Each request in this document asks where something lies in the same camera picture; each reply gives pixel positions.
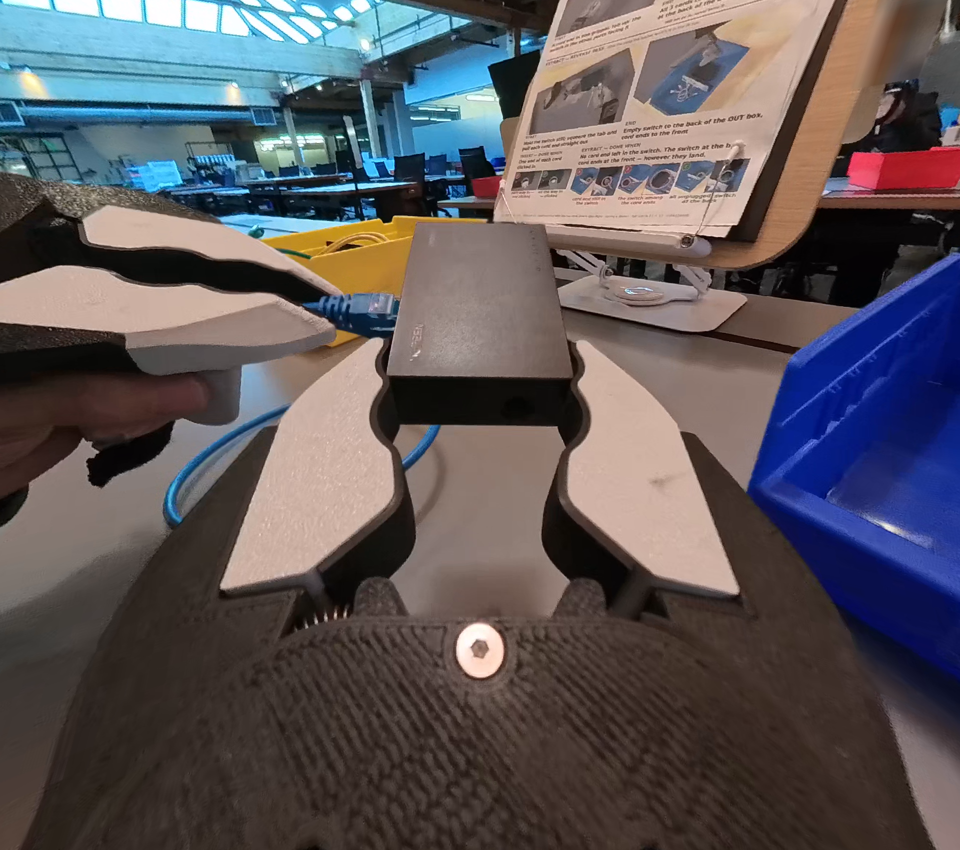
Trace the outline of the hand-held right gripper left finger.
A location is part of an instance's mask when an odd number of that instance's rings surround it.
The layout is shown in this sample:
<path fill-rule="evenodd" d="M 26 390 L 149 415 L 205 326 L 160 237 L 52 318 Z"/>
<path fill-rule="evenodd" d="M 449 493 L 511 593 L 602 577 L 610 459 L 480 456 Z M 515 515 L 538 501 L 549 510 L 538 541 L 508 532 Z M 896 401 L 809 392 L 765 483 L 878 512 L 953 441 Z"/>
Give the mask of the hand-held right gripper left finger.
<path fill-rule="evenodd" d="M 283 414 L 226 562 L 229 596 L 352 600 L 411 556 L 416 517 L 395 446 L 387 340 L 369 340 Z"/>

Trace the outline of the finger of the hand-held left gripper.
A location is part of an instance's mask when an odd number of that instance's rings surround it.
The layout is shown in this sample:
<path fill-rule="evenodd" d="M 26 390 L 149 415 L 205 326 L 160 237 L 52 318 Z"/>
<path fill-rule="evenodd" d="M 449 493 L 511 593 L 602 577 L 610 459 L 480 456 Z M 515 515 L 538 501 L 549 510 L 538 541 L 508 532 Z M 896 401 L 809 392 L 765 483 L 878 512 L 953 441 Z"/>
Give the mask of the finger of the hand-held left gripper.
<path fill-rule="evenodd" d="M 78 225 L 83 260 L 140 284 L 314 303 L 342 291 L 293 256 L 217 222 L 106 205 Z"/>
<path fill-rule="evenodd" d="M 149 286 L 106 270 L 44 269 L 2 283 L 2 373 L 80 372 L 97 361 L 78 348 L 106 346 L 152 377 L 198 374 L 211 389 L 198 424 L 225 425 L 239 414 L 242 368 L 329 344 L 333 324 L 269 292 L 225 292 L 198 285 Z"/>

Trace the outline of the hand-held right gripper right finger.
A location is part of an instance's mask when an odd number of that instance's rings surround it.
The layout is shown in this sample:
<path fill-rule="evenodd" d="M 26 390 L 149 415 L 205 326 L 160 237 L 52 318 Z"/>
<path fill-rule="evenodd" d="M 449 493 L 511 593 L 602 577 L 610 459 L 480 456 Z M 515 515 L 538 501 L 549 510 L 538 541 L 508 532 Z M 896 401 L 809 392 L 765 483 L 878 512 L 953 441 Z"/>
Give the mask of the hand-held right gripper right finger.
<path fill-rule="evenodd" d="M 585 340 L 558 430 L 563 449 L 541 542 L 570 581 L 607 600 L 656 592 L 735 600 L 741 588 L 678 424 L 634 377 Z"/>

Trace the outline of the black network switch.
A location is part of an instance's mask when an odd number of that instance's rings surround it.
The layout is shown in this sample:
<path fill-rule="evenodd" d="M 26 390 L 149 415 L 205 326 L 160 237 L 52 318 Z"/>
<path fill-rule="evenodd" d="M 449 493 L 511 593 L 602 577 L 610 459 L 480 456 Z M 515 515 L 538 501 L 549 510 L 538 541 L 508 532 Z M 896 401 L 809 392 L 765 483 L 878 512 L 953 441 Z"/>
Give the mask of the black network switch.
<path fill-rule="evenodd" d="M 385 364 L 401 424 L 559 426 L 574 369 L 545 230 L 416 225 Z"/>

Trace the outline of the person's left hand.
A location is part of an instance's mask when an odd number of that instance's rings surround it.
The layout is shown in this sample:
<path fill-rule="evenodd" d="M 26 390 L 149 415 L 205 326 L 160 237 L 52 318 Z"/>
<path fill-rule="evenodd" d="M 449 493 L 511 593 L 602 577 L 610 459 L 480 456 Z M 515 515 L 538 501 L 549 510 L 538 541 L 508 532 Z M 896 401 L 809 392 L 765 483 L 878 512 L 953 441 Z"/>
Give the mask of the person's left hand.
<path fill-rule="evenodd" d="M 61 374 L 1 388 L 1 497 L 22 491 L 82 441 L 124 442 L 204 411 L 197 375 Z"/>

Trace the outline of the dark work table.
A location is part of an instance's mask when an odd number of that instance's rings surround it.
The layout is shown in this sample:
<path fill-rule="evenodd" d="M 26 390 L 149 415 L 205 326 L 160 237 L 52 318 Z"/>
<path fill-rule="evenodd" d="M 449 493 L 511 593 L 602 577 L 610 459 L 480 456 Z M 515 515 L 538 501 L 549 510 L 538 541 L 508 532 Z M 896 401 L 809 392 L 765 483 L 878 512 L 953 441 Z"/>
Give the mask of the dark work table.
<path fill-rule="evenodd" d="M 250 181 L 235 186 L 191 185 L 161 192 L 183 206 L 224 218 L 230 215 L 323 221 L 390 222 L 424 217 L 423 187 L 417 183 L 348 181 L 338 175 L 310 175 Z"/>

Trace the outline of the white metal stand base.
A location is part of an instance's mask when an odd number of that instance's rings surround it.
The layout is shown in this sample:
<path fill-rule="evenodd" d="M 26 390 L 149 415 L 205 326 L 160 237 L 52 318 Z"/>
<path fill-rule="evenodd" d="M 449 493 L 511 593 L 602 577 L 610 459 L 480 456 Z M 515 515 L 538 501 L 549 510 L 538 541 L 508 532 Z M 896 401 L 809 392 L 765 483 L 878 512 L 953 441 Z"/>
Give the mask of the white metal stand base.
<path fill-rule="evenodd" d="M 588 252 L 559 254 L 574 267 L 558 289 L 560 305 L 571 311 L 699 335 L 717 330 L 747 302 L 743 293 L 714 289 L 706 268 L 680 265 L 681 282 L 673 284 L 617 276 Z"/>

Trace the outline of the yellow plastic bin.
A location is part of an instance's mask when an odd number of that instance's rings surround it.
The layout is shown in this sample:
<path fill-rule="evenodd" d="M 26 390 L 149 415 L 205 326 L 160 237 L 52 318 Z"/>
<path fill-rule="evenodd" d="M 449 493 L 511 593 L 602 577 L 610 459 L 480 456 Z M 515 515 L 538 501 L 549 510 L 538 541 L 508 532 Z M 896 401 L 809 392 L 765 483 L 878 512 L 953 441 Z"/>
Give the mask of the yellow plastic bin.
<path fill-rule="evenodd" d="M 467 224 L 482 220 L 396 216 L 338 223 L 301 233 L 264 237 L 280 250 L 341 292 L 390 292 L 400 295 L 419 223 Z"/>

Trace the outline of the blue plastic bin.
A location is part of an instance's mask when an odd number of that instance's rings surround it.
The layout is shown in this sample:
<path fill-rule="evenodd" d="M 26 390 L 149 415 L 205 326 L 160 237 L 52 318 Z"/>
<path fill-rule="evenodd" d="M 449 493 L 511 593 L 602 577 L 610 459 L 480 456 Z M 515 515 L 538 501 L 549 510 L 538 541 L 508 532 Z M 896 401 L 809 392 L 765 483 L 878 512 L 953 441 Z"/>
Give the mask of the blue plastic bin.
<path fill-rule="evenodd" d="M 749 493 L 834 603 L 959 676 L 959 259 L 786 366 Z"/>

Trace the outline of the printed instruction sheet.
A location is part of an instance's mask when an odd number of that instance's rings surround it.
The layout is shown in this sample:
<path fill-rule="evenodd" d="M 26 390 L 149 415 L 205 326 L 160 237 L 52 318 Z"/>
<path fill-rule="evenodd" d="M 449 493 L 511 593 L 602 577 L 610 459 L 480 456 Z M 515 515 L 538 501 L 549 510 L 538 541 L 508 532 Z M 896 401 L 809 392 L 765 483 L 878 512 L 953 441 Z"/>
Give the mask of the printed instruction sheet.
<path fill-rule="evenodd" d="M 726 237 L 845 0 L 559 0 L 494 220 Z"/>

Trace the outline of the black screen panel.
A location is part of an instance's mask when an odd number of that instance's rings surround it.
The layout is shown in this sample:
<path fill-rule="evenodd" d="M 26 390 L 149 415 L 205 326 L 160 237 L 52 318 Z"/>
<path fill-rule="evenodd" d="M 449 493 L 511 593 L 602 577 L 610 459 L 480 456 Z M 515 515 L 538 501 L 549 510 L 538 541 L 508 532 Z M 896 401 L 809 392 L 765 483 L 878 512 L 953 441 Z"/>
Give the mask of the black screen panel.
<path fill-rule="evenodd" d="M 503 120 L 518 118 L 522 114 L 524 100 L 536 76 L 541 55 L 540 50 L 534 50 L 488 65 L 490 82 Z"/>

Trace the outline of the wooden work table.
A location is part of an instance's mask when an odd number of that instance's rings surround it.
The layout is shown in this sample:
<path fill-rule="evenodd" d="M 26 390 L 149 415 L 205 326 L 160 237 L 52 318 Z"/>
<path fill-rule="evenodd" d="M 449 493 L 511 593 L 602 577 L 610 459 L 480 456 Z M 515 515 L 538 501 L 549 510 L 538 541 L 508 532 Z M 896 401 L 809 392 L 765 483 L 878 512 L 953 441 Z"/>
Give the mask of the wooden work table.
<path fill-rule="evenodd" d="M 818 210 L 954 215 L 959 213 L 959 189 L 954 187 L 874 191 L 854 185 L 846 177 L 831 177 L 824 185 Z"/>

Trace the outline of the wooden document stand board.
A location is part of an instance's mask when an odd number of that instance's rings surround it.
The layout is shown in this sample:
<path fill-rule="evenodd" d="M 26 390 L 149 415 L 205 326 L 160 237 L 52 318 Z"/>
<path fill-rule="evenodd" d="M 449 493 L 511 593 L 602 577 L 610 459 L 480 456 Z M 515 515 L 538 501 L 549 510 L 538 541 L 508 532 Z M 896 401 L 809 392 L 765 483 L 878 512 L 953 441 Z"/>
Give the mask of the wooden document stand board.
<path fill-rule="evenodd" d="M 548 225 L 551 248 L 654 260 L 672 265 L 746 269 L 781 256 L 810 226 L 841 147 L 867 73 L 882 4 L 837 0 L 826 18 L 748 207 L 726 238 L 709 238 L 709 251 L 670 234 Z"/>

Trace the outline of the large red bin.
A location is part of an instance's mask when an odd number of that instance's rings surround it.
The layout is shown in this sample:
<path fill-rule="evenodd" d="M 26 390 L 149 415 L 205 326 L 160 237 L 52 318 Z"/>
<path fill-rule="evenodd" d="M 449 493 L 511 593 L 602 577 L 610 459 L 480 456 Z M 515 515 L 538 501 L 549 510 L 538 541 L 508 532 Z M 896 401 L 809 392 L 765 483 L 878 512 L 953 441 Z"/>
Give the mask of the large red bin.
<path fill-rule="evenodd" d="M 846 176 L 850 185 L 872 192 L 952 190 L 959 182 L 959 148 L 858 151 Z"/>

